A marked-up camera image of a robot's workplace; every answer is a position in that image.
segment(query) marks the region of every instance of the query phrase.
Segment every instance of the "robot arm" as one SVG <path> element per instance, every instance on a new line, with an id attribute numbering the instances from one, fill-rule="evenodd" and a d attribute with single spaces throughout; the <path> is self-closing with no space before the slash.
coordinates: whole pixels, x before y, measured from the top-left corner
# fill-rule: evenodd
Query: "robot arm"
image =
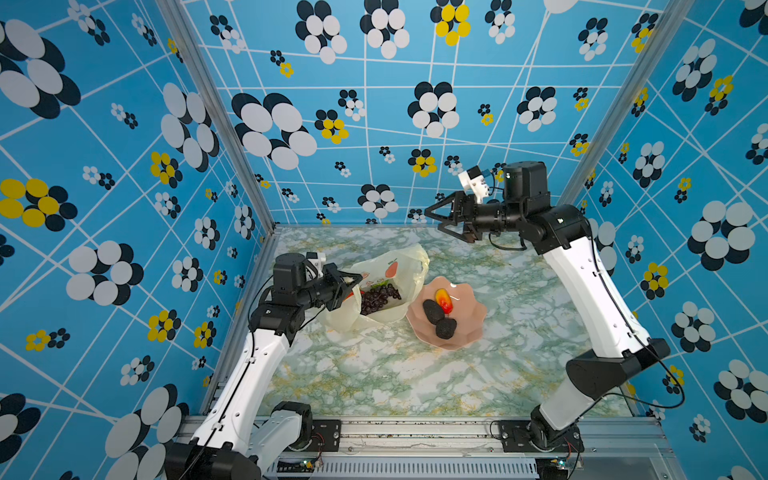
<path id="1" fill-rule="evenodd" d="M 170 447 L 165 462 L 170 480 L 261 478 L 261 470 L 286 447 L 301 449 L 310 441 L 310 406 L 282 402 L 250 444 L 259 405 L 277 366 L 306 325 L 306 310 L 339 308 L 362 281 L 362 275 L 339 272 L 334 263 L 325 264 L 325 260 L 321 253 L 277 257 L 273 285 L 261 295 L 250 315 L 250 332 L 221 396 L 192 441 Z M 253 454 L 246 457 L 249 449 Z"/>
<path id="2" fill-rule="evenodd" d="M 427 208 L 426 216 L 441 222 L 440 231 L 468 243 L 481 240 L 483 232 L 519 232 L 560 277 L 592 343 L 591 350 L 568 361 L 563 383 L 531 413 L 528 437 L 547 451 L 606 393 L 669 355 L 670 348 L 664 339 L 651 339 L 627 307 L 595 253 L 581 212 L 572 205 L 550 205 L 542 162 L 504 167 L 501 203 L 478 203 L 487 196 L 483 173 L 478 167 L 466 173 L 462 186 L 475 194 L 454 192 Z M 449 204 L 449 215 L 436 213 Z M 461 233 L 448 228 L 460 223 Z"/>

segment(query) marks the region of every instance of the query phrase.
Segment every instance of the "green marble surface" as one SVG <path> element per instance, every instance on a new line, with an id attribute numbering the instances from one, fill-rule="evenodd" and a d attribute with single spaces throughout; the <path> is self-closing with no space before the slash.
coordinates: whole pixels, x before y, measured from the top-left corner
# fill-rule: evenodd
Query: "green marble surface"
<path id="1" fill-rule="evenodd" d="M 278 367 L 260 415 L 293 400 L 315 415 L 526 416 L 557 388 L 565 363 L 590 348 L 568 293 L 533 250 L 470 245 L 429 227 L 292 227 L 276 254 L 323 252 L 343 270 L 414 243 L 429 254 L 427 283 L 441 275 L 469 283 L 488 307 L 483 338 L 449 352 L 416 338 L 405 318 L 354 333 L 312 322 Z M 589 415 L 631 414 L 609 396 Z"/>

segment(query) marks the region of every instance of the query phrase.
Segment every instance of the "back wall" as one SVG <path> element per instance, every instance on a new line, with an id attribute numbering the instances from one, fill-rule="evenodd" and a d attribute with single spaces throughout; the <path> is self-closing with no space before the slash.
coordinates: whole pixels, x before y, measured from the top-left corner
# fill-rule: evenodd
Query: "back wall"
<path id="1" fill-rule="evenodd" d="M 665 0 L 188 0 L 276 221 L 426 223 L 480 164 L 559 196 Z"/>

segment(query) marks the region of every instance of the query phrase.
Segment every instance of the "purple grapes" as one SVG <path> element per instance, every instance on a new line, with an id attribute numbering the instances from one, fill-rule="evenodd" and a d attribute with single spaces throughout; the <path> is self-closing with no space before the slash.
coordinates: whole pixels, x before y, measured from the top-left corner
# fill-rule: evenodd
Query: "purple grapes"
<path id="1" fill-rule="evenodd" d="M 402 299 L 400 292 L 391 283 L 374 286 L 367 292 L 361 292 L 361 297 L 362 305 L 360 306 L 360 313 L 362 315 L 370 315 L 371 313 L 383 309 L 390 298 L 395 300 Z"/>

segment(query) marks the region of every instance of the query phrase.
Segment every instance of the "side wall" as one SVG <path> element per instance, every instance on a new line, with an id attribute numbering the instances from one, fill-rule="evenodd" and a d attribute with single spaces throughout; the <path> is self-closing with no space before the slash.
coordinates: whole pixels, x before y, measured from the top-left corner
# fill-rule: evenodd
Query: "side wall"
<path id="1" fill-rule="evenodd" d="M 0 5 L 7 480 L 159 475 L 263 235 L 155 4 L 85 3 Z"/>
<path id="2" fill-rule="evenodd" d="M 688 478 L 766 478 L 768 17 L 696 2 L 577 205 L 673 378 L 633 381 Z"/>

